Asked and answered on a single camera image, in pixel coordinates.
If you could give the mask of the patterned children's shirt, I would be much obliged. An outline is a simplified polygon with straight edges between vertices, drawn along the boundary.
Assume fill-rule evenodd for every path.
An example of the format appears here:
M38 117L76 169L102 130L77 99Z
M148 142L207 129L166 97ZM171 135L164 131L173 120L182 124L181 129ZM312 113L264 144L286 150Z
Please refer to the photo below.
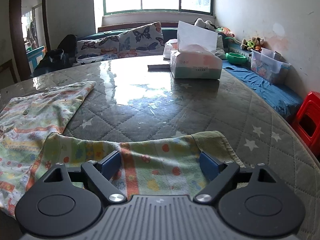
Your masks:
M90 141L63 131L95 87L94 81L54 87L44 93L12 98L1 111L1 210L14 215L21 197L54 164L78 167L120 153L111 182L121 193L195 195L207 185L200 154L241 164L218 131L142 141Z

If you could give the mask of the blue sofa cover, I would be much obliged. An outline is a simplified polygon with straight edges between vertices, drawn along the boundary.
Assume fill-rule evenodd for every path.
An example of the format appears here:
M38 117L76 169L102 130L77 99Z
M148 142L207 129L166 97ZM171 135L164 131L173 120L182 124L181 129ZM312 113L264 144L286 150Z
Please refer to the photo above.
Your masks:
M222 67L258 94L279 115L291 120L302 105L303 99L285 85L274 85L251 70L223 60Z

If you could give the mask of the red plastic stool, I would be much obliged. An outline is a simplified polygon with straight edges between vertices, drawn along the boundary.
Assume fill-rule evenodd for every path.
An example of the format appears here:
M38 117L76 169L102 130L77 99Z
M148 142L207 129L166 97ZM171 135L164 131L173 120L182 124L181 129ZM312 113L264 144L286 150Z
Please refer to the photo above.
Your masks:
M292 127L314 155L319 155L320 94L311 91L304 99Z

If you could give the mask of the green bowl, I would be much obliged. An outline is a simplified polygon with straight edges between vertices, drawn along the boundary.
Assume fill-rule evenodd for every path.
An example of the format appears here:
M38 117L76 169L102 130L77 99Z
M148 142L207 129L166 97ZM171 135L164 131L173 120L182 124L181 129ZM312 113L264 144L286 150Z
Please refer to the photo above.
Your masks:
M226 59L234 65L244 65L247 62L247 57L238 53L226 53Z

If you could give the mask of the tissue box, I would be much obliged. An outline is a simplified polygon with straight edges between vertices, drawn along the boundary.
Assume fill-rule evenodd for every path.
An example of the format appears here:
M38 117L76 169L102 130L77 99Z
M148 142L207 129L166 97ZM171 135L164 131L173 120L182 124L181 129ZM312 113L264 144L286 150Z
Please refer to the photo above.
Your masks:
M215 55L218 34L180 21L177 50L170 52L170 70L175 79L214 79L221 76L222 60Z

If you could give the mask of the clear storage box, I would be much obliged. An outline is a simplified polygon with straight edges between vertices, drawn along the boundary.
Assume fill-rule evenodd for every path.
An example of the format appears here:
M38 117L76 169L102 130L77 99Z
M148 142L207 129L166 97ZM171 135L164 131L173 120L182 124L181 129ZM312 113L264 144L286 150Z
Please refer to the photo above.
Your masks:
M262 48L261 52L251 52L251 71L272 84L283 84L290 68L291 64L276 51Z

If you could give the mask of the grey cushion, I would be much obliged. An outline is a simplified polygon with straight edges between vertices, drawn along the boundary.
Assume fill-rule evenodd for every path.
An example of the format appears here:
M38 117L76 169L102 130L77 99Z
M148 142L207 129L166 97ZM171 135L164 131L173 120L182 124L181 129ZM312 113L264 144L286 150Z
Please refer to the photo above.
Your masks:
M217 36L215 56L217 56L221 60L227 60L226 53L225 53L224 46L223 46L223 38L221 35Z

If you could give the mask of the left butterfly pillow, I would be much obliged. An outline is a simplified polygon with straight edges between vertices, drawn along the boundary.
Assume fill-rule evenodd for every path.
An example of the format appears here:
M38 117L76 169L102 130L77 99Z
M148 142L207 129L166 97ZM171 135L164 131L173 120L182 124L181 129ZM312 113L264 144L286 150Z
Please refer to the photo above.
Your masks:
M119 37L109 36L95 40L80 40L76 48L76 64L83 65L118 58Z

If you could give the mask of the butterfly pillow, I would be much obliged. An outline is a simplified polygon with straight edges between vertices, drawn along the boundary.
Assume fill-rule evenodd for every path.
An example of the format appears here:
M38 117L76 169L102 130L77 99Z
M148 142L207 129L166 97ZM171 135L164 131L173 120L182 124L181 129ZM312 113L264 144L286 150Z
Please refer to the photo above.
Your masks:
M109 36L95 40L80 40L76 48L76 64L83 65L118 58L119 37Z
M162 55L164 38L160 22L130 29L119 35L119 58Z

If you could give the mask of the black bag on sofa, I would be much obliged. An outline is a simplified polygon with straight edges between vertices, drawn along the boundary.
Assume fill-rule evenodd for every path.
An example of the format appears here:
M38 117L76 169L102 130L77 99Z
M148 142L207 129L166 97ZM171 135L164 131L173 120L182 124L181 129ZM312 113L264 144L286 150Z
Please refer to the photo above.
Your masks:
M67 35L54 50L46 52L30 77L38 77L43 74L55 72L72 67L76 63L75 54L77 48L77 36Z

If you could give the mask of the blue white cabinet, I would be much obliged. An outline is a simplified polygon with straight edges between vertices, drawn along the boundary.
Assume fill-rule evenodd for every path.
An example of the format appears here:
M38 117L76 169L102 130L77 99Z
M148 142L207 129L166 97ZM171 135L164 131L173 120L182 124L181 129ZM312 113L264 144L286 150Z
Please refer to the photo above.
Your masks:
M46 47L40 46L39 48L27 52L27 59L31 73L34 72L39 62L44 58Z

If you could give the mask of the green orange plush toy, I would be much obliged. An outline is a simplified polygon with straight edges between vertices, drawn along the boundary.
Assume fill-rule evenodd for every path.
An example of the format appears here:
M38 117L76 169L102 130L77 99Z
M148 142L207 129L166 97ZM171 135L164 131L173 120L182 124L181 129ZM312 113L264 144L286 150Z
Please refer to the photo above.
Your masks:
M265 40L260 37L252 37L250 40L243 39L240 48L246 51L258 51L261 52Z

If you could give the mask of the right butterfly pillow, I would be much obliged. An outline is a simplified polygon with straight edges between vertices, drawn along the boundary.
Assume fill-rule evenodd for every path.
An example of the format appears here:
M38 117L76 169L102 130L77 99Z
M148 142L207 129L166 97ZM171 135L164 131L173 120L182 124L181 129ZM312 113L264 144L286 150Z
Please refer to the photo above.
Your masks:
M130 29L119 35L119 58L162 55L164 38L160 22Z

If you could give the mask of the white plush toy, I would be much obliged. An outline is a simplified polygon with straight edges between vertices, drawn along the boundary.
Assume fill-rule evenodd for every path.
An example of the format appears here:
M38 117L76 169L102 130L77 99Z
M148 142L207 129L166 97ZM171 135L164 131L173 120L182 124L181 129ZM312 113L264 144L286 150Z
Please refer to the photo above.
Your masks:
M203 29L211 30L211 31L217 30L217 27L210 20L204 21L202 18L198 18L195 21L194 25Z

